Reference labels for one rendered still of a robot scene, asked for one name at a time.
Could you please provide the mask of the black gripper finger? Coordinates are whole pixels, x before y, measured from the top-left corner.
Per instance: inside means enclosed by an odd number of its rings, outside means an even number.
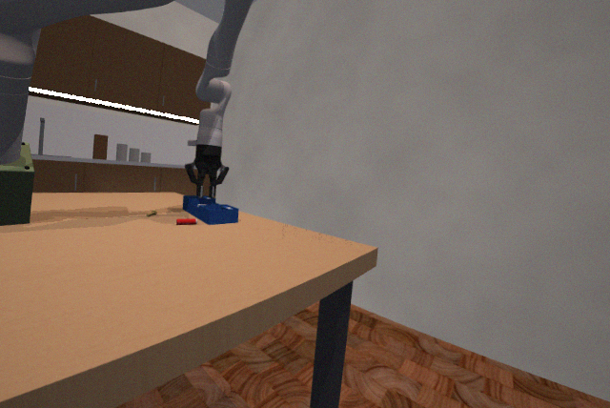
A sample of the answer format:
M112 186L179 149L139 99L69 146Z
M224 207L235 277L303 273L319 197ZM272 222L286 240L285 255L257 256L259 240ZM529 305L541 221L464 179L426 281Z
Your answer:
M212 164L212 172L213 174L209 174L209 178L210 178L210 191L209 191L209 198L214 198L215 196L215 187L218 184L222 184L227 172L229 170L229 167L225 167L224 165L221 165L220 167L220 174L218 176L218 178L216 179L216 164L213 163Z
M203 198L203 186L202 185L203 185L203 181L204 181L206 171L208 168L208 163L203 163L202 172L201 172L202 174L200 172L198 172L197 180L196 180L196 177L193 172L194 165L195 165L194 162L190 163L190 164L185 164L185 168L186 168L186 171L188 173L188 176L189 176L191 182L197 185L196 194L198 195L199 198Z

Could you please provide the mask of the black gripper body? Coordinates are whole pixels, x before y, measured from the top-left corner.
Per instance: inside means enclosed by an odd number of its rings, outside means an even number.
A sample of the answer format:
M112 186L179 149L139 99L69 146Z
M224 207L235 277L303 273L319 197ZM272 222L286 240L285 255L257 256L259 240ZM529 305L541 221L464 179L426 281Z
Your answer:
M193 161L198 171L202 172L203 163L208 163L206 174L213 174L212 164L216 164L216 171L221 167L222 147L214 145L196 145L195 160ZM211 157L207 157L211 156Z

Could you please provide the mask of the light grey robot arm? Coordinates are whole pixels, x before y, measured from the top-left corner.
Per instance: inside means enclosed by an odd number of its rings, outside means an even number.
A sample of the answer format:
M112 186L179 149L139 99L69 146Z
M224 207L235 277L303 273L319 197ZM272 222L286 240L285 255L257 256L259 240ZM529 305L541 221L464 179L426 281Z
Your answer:
M41 28L78 16L144 10L174 0L0 0L0 165L19 159ZM254 0L225 0L196 85L199 100L217 103L200 112L197 139L188 146L222 147L223 117L232 88L216 77L229 75L234 49ZM18 34L18 35L17 35Z

